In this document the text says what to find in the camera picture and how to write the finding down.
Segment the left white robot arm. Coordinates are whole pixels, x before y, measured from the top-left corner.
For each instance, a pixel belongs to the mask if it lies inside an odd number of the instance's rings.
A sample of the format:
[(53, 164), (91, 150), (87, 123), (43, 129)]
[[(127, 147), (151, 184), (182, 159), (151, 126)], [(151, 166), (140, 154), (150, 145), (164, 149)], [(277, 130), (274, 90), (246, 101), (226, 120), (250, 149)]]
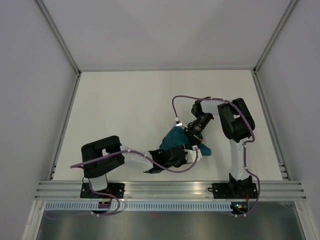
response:
[(83, 145), (81, 156), (84, 177), (91, 183), (91, 191), (98, 198), (108, 195), (107, 173), (116, 168), (130, 167), (147, 174), (159, 174), (165, 169), (179, 168), (195, 161), (192, 151), (183, 146), (133, 153), (121, 144), (116, 135)]

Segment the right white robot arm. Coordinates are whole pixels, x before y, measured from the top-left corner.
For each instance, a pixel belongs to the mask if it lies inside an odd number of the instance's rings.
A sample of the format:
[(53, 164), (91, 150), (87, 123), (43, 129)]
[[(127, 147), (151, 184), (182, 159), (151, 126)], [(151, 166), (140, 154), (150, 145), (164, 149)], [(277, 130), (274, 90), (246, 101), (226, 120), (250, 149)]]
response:
[(213, 100), (209, 97), (197, 99), (192, 105), (191, 113), (196, 120), (190, 122), (183, 130), (190, 145), (202, 143), (202, 132), (214, 116), (219, 117), (222, 131), (230, 143), (229, 181), (213, 183), (208, 191), (213, 193), (215, 199), (257, 198), (257, 186), (246, 170), (245, 144), (254, 139), (255, 122), (245, 101), (242, 98), (232, 101)]

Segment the teal satin napkin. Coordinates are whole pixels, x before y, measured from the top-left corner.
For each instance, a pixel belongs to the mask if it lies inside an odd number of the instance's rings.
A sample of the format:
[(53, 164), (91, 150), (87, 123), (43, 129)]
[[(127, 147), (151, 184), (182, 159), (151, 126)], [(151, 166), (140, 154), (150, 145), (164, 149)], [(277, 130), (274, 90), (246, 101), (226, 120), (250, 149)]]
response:
[[(185, 146), (187, 149), (193, 146), (189, 143), (187, 135), (184, 133), (184, 130), (179, 126), (174, 126), (162, 139), (162, 143), (159, 148), (162, 150), (168, 150), (177, 146)], [(209, 147), (200, 143), (197, 145), (197, 148), (200, 150), (203, 156), (211, 156), (212, 151)]]

